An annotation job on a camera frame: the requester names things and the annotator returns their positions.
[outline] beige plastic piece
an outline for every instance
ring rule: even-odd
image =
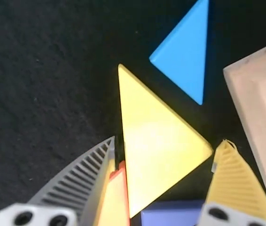
[[[216,167],[206,203],[218,203],[266,220],[266,194],[234,143],[224,140],[217,148]]]
[[[226,67],[224,75],[266,185],[266,48]]]

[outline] blue triangular block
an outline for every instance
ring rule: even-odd
[[[209,0],[198,0],[150,56],[151,63],[203,103]]]

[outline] ridged surface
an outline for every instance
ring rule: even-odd
[[[217,148],[217,164],[206,202],[216,202],[266,220],[266,194],[236,146],[224,140]]]
[[[49,181],[29,203],[71,208],[80,219],[101,173],[101,166],[104,161],[109,161],[107,151],[112,139],[98,144],[77,158]]]

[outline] yellow ridged plastic piece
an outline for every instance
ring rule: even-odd
[[[118,77],[132,218],[211,156],[212,149],[122,65]]]
[[[223,140],[213,164],[216,169],[206,203],[216,202],[266,220],[266,194],[235,144]]]

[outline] dark textured surface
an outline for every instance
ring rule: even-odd
[[[266,46],[266,1],[211,1],[203,106],[148,61],[194,2],[0,0],[0,209],[121,134],[119,63],[214,147],[234,141],[258,174],[222,68]],[[211,158],[159,199],[203,199],[210,167]]]

